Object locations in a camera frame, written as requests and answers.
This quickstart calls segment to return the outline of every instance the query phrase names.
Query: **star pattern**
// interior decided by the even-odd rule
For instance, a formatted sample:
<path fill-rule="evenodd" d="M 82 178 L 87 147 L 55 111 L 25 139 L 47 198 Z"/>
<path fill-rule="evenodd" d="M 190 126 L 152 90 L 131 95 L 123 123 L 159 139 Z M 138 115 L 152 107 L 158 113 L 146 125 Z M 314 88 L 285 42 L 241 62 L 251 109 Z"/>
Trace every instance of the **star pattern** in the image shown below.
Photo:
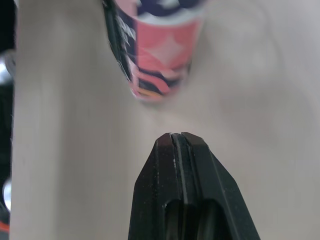
<path fill-rule="evenodd" d="M 163 65 L 168 66 L 174 58 L 184 51 L 185 47 L 176 42 L 170 34 L 164 42 L 152 48 L 145 48 L 150 55 L 158 59 Z"/>

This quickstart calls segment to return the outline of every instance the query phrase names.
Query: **can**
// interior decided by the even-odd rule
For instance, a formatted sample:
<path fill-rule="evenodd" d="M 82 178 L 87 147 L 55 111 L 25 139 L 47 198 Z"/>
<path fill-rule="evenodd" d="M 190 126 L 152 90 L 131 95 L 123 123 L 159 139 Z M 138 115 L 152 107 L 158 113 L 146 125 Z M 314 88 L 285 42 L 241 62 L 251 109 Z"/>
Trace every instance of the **can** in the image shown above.
<path fill-rule="evenodd" d="M 115 0 L 133 95 L 160 101 L 188 77 L 205 0 Z"/>

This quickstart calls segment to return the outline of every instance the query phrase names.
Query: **tabletop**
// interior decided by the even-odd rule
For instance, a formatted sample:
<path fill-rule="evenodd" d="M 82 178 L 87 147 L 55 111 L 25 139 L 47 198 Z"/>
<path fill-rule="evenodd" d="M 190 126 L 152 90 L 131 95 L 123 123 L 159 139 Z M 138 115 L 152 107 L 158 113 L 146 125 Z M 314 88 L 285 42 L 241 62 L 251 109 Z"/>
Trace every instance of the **tabletop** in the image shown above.
<path fill-rule="evenodd" d="M 17 21 L 13 240 L 128 238 L 155 140 L 202 137 L 261 239 L 320 236 L 320 3 L 213 0 L 188 81 L 136 100 L 99 0 L 24 0 Z"/>

